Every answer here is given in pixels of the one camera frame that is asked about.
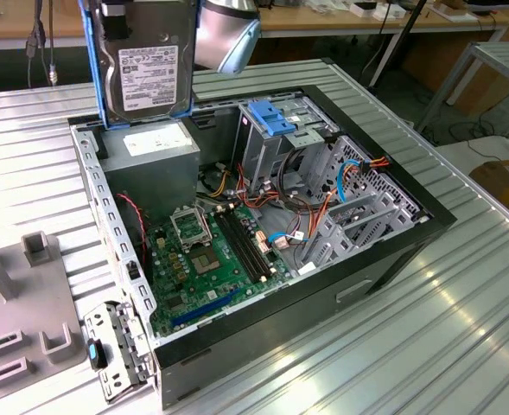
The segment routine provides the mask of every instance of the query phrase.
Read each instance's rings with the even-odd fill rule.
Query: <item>ram slot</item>
[[[229,213],[217,215],[215,219],[251,282],[255,284],[261,277],[268,278],[271,275],[270,267],[248,237],[239,219]]]

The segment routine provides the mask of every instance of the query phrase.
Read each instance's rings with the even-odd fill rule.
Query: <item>hard drive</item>
[[[196,0],[83,0],[92,77],[107,128],[189,113],[196,10]]]

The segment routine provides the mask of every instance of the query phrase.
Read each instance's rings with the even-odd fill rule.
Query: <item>metal workbench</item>
[[[509,412],[509,213],[337,66],[303,61],[198,73],[201,98],[316,84],[458,218],[382,291],[167,413]],[[0,93],[0,246],[60,240],[80,317],[117,295],[66,118],[91,85]],[[0,400],[0,413],[156,413],[145,387],[108,406],[84,361]]]
[[[471,67],[464,73],[471,62],[473,62]],[[482,63],[487,64],[509,79],[509,41],[469,43],[450,70],[448,76],[444,79],[441,87],[436,91],[436,94],[427,105],[427,108],[425,108],[421,119],[416,124],[417,131],[423,131],[430,120],[435,116],[455,82],[460,78],[461,74],[464,73],[447,101],[449,105],[455,103]],[[504,135],[506,137],[509,135],[509,128]]]

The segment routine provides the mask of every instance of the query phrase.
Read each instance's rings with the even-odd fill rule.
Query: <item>hard drive label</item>
[[[118,56],[126,111],[176,102],[177,46],[120,49]]]
[[[177,123],[163,124],[156,130],[128,134],[124,138],[125,147],[133,157],[191,145],[191,143],[191,138]]]

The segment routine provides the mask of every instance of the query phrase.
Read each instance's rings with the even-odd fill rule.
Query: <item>barcode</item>
[[[131,95],[125,95],[125,99],[138,99],[138,98],[148,98],[149,95],[147,93],[133,93]]]
[[[173,103],[174,100],[173,98],[170,98],[170,99],[153,99],[152,100],[152,104],[153,105],[157,105],[157,104],[169,104],[169,103]]]

